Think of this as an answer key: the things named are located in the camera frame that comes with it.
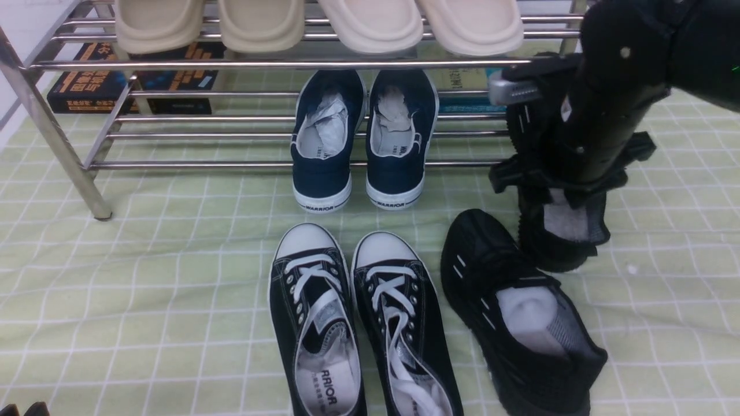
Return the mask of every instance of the slipper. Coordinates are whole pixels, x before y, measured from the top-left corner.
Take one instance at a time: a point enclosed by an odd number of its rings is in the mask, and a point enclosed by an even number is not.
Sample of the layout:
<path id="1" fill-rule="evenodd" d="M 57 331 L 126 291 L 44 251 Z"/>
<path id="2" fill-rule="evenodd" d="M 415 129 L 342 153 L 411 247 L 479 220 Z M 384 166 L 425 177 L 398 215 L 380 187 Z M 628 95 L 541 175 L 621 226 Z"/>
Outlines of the slipper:
<path id="1" fill-rule="evenodd" d="M 277 52 L 303 37 L 304 0 L 218 0 L 221 41 L 242 53 Z"/>
<path id="2" fill-rule="evenodd" d="M 205 0 L 115 0 L 115 32 L 128 53 L 185 47 L 201 34 Z"/>
<path id="3" fill-rule="evenodd" d="M 490 56 L 516 50 L 524 25 L 516 0 L 419 0 L 434 38 L 458 55 Z"/>
<path id="4" fill-rule="evenodd" d="M 414 0 L 318 0 L 339 40 L 359 53 L 415 46 L 424 34 Z"/>

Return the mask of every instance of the shoe rack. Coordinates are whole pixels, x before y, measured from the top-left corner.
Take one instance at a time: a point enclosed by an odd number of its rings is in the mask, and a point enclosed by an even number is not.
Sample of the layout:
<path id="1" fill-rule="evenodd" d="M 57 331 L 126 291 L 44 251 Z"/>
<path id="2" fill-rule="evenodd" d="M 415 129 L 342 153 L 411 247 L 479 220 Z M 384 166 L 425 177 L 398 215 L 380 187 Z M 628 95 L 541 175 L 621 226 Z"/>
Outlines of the shoe rack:
<path id="1" fill-rule="evenodd" d="M 525 30 L 526 39 L 562 39 L 561 53 L 572 53 L 576 47 L 579 24 L 586 10 L 588 0 L 573 0 L 571 12 L 563 15 L 523 16 L 525 24 L 566 24 L 566 28 Z M 357 69 L 380 70 L 400 68 L 420 68 L 425 70 L 449 67 L 508 67 L 529 62 L 525 58 L 486 57 L 486 58 L 447 58 L 445 60 L 398 60 L 382 56 L 357 56 L 345 61 L 321 61 L 305 59 L 269 60 L 249 58 L 246 60 L 203 60 L 203 61 L 132 61 L 120 48 L 116 47 L 114 33 L 113 0 L 76 0 L 65 14 L 55 23 L 44 37 L 44 40 L 31 52 L 23 62 L 0 28 L 0 71 L 12 85 L 20 102 L 28 111 L 34 124 L 38 127 L 64 171 L 69 175 L 81 197 L 98 220 L 111 219 L 112 210 L 95 185 L 95 176 L 101 170 L 241 170 L 244 173 L 260 170 L 289 170 L 292 162 L 288 161 L 111 161 L 107 160 L 108 152 L 116 141 L 126 140 L 287 140 L 290 137 L 289 127 L 282 131 L 268 132 L 233 132 L 223 127 L 234 123 L 290 123 L 295 120 L 293 114 L 286 115 L 153 115 L 149 110 L 148 98 L 293 98 L 298 91 L 257 92 L 257 91 L 144 91 L 138 83 L 136 73 L 140 70 L 266 70 L 266 69 Z M 90 17 L 92 11 L 97 17 Z M 205 18 L 204 25 L 218 26 L 218 19 Z M 306 26 L 322 27 L 322 33 L 307 33 L 304 42 L 333 41 L 339 42 L 332 32 L 328 19 L 306 19 Z M 103 28 L 100 33 L 78 33 L 82 27 Z M 433 39 L 428 29 L 424 39 Z M 220 41 L 219 33 L 202 33 L 199 41 Z M 85 42 L 111 42 L 118 57 L 114 61 L 60 61 L 57 55 L 65 44 L 82 44 Z M 117 104 L 97 135 L 90 153 L 81 158 L 59 126 L 56 117 L 47 105 L 36 83 L 45 72 L 62 71 L 123 71 L 129 79 Z M 487 90 L 440 91 L 444 95 L 487 95 Z M 123 114 L 121 109 L 128 98 L 136 101 L 140 114 Z M 501 120 L 502 113 L 491 114 L 442 114 L 439 123 L 470 120 Z M 152 130 L 152 132 L 121 132 L 125 124 L 165 124 L 198 123 L 213 126 L 212 132 L 188 132 L 182 127 Z M 452 137 L 506 137 L 506 130 L 487 131 L 451 131 L 436 132 L 434 139 Z M 494 159 L 481 160 L 429 160 L 429 167 L 487 167 L 497 163 Z M 353 167 L 364 166 L 363 161 L 353 161 Z"/>

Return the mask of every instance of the navy canvas shoe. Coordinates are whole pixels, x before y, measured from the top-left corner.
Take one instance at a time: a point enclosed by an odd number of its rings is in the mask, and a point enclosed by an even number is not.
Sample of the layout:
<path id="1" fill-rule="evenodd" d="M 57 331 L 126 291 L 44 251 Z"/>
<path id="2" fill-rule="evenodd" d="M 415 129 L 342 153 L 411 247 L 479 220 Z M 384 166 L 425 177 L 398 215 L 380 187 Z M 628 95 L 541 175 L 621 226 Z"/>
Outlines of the navy canvas shoe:
<path id="1" fill-rule="evenodd" d="M 440 99 L 422 70 L 384 70 L 370 92 L 367 193 L 376 206 L 411 206 L 424 187 L 429 139 Z"/>
<path id="2" fill-rule="evenodd" d="M 349 156 L 365 117 L 365 84 L 357 71 L 321 70 L 303 86 L 291 137 L 293 193 L 308 212 L 333 212 L 352 191 Z"/>

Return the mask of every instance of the grid pattern cloth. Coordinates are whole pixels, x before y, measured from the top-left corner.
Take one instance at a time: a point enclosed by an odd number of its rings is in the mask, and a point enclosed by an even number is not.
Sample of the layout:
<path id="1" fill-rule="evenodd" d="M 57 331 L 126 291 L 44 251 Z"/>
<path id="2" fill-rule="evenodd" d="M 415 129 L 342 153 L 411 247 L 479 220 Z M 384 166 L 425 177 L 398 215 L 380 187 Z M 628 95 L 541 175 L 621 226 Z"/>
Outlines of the grid pattern cloth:
<path id="1" fill-rule="evenodd" d="M 271 71 L 234 82 L 297 91 L 309 75 Z M 222 105 L 224 114 L 278 115 L 295 101 Z M 60 117 L 81 155 L 103 120 Z M 740 118 L 677 91 L 643 127 L 659 150 L 609 194 L 610 243 L 557 276 L 609 351 L 592 414 L 740 415 Z M 181 145 L 122 141 L 109 160 L 290 158 L 279 141 Z M 354 150 L 362 158 L 363 142 Z M 512 151 L 505 138 L 433 139 L 430 158 Z M 396 232 L 437 287 L 457 213 L 478 207 L 515 230 L 516 193 L 495 195 L 485 169 L 429 170 L 422 198 L 402 212 L 376 209 L 364 171 L 352 175 L 343 210 L 309 215 L 287 174 L 102 172 L 96 183 L 114 218 L 101 223 L 26 121 L 0 152 L 0 403 L 45 400 L 53 416 L 289 415 L 266 301 L 270 262 L 288 228 L 321 224 L 348 258 L 366 233 Z M 440 305 L 465 414 L 504 415 L 475 340 L 444 297 Z M 383 415 L 360 336 L 370 412 Z"/>

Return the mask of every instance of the shoelace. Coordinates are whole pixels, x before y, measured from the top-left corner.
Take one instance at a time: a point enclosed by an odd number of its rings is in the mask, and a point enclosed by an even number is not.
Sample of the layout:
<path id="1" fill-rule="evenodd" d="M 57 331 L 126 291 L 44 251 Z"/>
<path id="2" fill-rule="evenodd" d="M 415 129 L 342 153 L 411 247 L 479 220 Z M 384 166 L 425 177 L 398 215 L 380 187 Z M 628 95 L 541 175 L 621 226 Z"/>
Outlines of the shoelace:
<path id="1" fill-rule="evenodd" d="M 334 274 L 337 274 L 338 271 L 336 269 L 332 269 L 333 274 L 326 271 L 321 263 L 315 264 L 311 267 L 300 267 L 304 264 L 310 264 L 315 263 L 317 261 L 325 261 L 329 263 L 332 266 L 336 266 L 336 263 L 334 260 L 332 260 L 331 257 L 325 254 L 316 254 L 316 255 L 310 255 L 302 258 L 296 258 L 295 260 L 292 260 L 288 262 L 288 264 L 285 266 L 285 273 L 290 273 L 291 270 L 295 269 L 297 267 L 297 272 L 300 273 L 300 277 L 296 280 L 295 286 L 290 287 L 290 293 L 293 295 L 293 304 L 297 304 L 295 313 L 298 315 L 298 324 L 302 324 L 303 319 L 303 304 L 298 303 L 300 300 L 300 294 L 303 292 L 303 288 L 306 286 L 306 284 L 309 282 L 311 278 L 325 278 L 326 280 L 332 282 L 334 284 L 335 288 L 338 288 L 341 290 L 341 283 L 339 282 L 339 278 L 334 276 Z M 288 278 L 286 280 L 286 283 L 288 285 L 292 284 L 295 280 L 295 276 L 291 273 L 288 275 Z M 313 320 L 316 318 L 316 315 L 329 303 L 336 301 L 339 299 L 339 294 L 336 290 L 327 290 L 324 292 L 323 295 L 321 295 L 313 305 L 311 305 L 310 310 L 307 312 L 305 321 L 308 323 L 313 322 Z M 309 325 L 305 325 L 303 327 L 303 334 L 307 331 Z"/>
<path id="2" fill-rule="evenodd" d="M 372 267 L 368 271 L 365 279 L 370 280 L 370 278 L 372 278 L 376 273 L 390 273 L 398 275 L 398 277 L 389 281 L 378 279 L 379 284 L 375 288 L 372 296 L 373 310 L 377 312 L 378 307 L 380 307 L 381 295 L 387 295 L 395 299 L 404 308 L 404 310 L 400 310 L 393 306 L 387 306 L 383 310 L 383 315 L 386 318 L 386 326 L 388 326 L 388 322 L 393 318 L 398 318 L 399 320 L 393 335 L 389 337 L 389 334 L 386 334 L 386 354 L 388 355 L 392 370 L 388 375 L 391 379 L 391 385 L 395 389 L 409 395 L 414 402 L 416 402 L 419 415 L 444 416 L 442 408 L 438 404 L 442 400 L 443 395 L 441 388 L 435 383 L 430 394 L 423 387 L 416 384 L 416 381 L 414 381 L 411 374 L 409 374 L 396 350 L 396 346 L 400 342 L 401 332 L 409 325 L 409 317 L 413 318 L 416 316 L 416 312 L 414 310 L 415 302 L 409 300 L 396 288 L 403 286 L 403 284 L 406 283 L 406 276 L 411 276 L 411 278 L 416 279 L 417 275 L 408 267 L 376 266 Z"/>

